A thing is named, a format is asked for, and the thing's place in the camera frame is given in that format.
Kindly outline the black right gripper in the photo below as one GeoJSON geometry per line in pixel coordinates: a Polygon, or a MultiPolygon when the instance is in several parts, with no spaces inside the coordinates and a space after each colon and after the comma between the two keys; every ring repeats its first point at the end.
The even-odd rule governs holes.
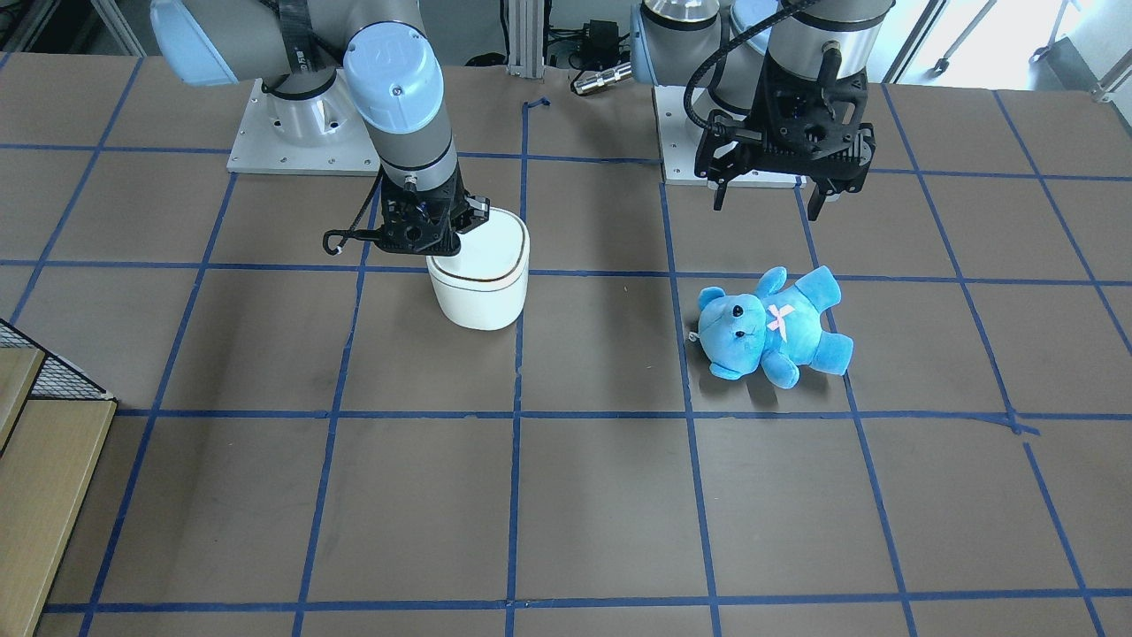
{"type": "Polygon", "coordinates": [[[461,171],[444,184],[417,190],[380,171],[379,249],[387,253],[456,257],[462,238],[490,219],[490,199],[470,193],[461,171]]]}

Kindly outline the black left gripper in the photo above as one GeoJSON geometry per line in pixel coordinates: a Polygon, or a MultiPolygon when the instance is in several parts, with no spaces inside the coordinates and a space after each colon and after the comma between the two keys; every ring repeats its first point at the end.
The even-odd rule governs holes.
{"type": "Polygon", "coordinates": [[[866,70],[803,78],[767,55],[748,117],[713,110],[700,138],[694,172],[713,186],[712,210],[723,209],[728,182],[749,171],[808,177],[809,222],[841,192],[861,190],[876,150],[874,127],[861,120],[867,84],[866,70]]]}

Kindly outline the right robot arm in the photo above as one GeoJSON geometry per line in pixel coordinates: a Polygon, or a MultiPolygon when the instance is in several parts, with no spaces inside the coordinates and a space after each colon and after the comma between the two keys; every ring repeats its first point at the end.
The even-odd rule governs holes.
{"type": "Polygon", "coordinates": [[[379,154],[381,225],[329,230],[326,253],[348,241],[387,253],[456,257],[490,218],[463,186],[444,102],[440,61],[417,1],[154,1],[158,49],[191,86],[258,78],[282,100],[309,100],[345,81],[379,154]]]}

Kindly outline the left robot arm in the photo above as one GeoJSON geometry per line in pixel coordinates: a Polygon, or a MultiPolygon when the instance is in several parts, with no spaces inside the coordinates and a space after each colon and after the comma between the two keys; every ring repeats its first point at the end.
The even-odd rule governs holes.
{"type": "Polygon", "coordinates": [[[694,150],[686,177],[724,190],[753,173],[813,186],[808,219],[864,187],[876,152],[864,120],[867,61],[890,1],[642,1],[631,11],[631,72],[674,97],[694,150]]]}

